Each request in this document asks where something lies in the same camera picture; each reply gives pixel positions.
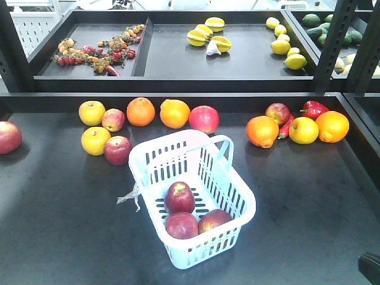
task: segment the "red chili pepper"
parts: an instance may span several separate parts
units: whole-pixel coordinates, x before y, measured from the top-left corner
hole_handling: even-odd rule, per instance
[[[283,125],[279,132],[278,132],[278,136],[277,138],[280,139],[280,138],[286,138],[288,135],[289,135],[289,127],[290,125],[292,124],[292,122],[295,120],[295,117],[293,116],[293,114],[290,114],[287,122],[285,123],[285,125]]]
[[[329,109],[317,101],[307,101],[303,105],[303,109],[300,110],[302,113],[301,116],[308,117],[313,120],[316,120],[320,114],[323,114],[324,112],[329,111]]]
[[[106,66],[106,71],[112,76],[120,76],[120,73],[111,65]]]

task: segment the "avocado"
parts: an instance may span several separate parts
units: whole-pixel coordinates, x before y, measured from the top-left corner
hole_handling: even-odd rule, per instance
[[[327,34],[321,34],[318,37],[318,43],[319,43],[320,46],[323,46],[325,44],[326,38],[327,38]]]
[[[331,23],[331,20],[333,19],[333,15],[332,14],[329,14],[329,15],[327,15],[326,16],[326,18],[325,18],[325,22],[327,22],[327,23]]]
[[[309,37],[312,40],[316,40],[322,34],[322,28],[320,27],[309,28],[306,30],[306,33],[309,35]]]
[[[330,29],[330,23],[323,23],[319,25],[320,28],[329,30]]]
[[[306,14],[302,18],[302,23],[309,28],[314,28],[318,26],[320,22],[321,22],[321,19],[316,14]]]
[[[361,34],[361,32],[357,30],[352,30],[349,32],[349,35],[351,36],[352,43],[354,45],[359,45],[362,42],[363,35]]]
[[[343,40],[343,46],[348,46],[351,42],[352,42],[351,36],[348,33],[346,33]]]

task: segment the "red bell pepper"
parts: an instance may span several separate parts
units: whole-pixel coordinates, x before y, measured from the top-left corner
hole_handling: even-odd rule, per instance
[[[307,101],[303,105],[303,109],[300,110],[302,113],[301,116],[308,117],[313,120],[316,120],[320,114],[323,114],[327,111],[329,111],[329,109],[317,101]]]
[[[292,122],[295,120],[295,117],[293,116],[293,114],[291,113],[287,122],[285,123],[285,125],[283,125],[279,132],[278,132],[278,136],[277,138],[280,139],[280,138],[286,138],[288,135],[289,135],[289,127],[290,125],[292,124]]]

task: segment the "apple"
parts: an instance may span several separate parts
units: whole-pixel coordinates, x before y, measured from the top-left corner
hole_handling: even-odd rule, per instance
[[[104,156],[113,165],[124,165],[128,162],[132,143],[127,137],[117,135],[106,141]]]
[[[119,109],[107,110],[102,118],[102,126],[110,132],[120,131],[124,126],[125,115]]]
[[[100,125],[106,108],[99,101],[86,101],[79,107],[79,117],[87,126]]]
[[[210,106],[198,106],[190,111],[189,124],[192,129],[212,134],[219,126],[219,113]]]
[[[164,207],[169,214],[192,213],[195,208],[195,198],[189,185],[182,181],[171,184],[164,197]]]
[[[165,218],[165,229],[176,239],[190,239],[198,235],[197,218],[189,212],[169,214]]]
[[[283,103],[272,103],[265,110],[265,114],[268,117],[274,119],[278,125],[283,125],[289,120],[290,110]]]
[[[213,228],[225,224],[231,221],[232,217],[229,213],[221,210],[215,209],[204,215],[198,223],[199,234],[212,230]]]
[[[105,153],[105,144],[111,138],[110,132],[102,126],[92,126],[86,129],[81,137],[82,148],[92,156]]]
[[[22,142],[21,131],[12,122],[0,122],[0,154],[7,154],[18,148]]]

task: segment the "plastic basket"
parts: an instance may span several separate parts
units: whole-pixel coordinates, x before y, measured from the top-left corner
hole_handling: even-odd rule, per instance
[[[129,154],[131,172],[175,267],[186,269],[232,248],[241,226],[254,216],[255,197],[232,167],[232,158],[230,138],[209,138],[192,129],[142,142]],[[196,203],[193,215],[198,221],[216,208],[230,213],[233,220],[191,239],[171,237],[164,226],[167,212],[163,198],[176,181],[192,188]]]

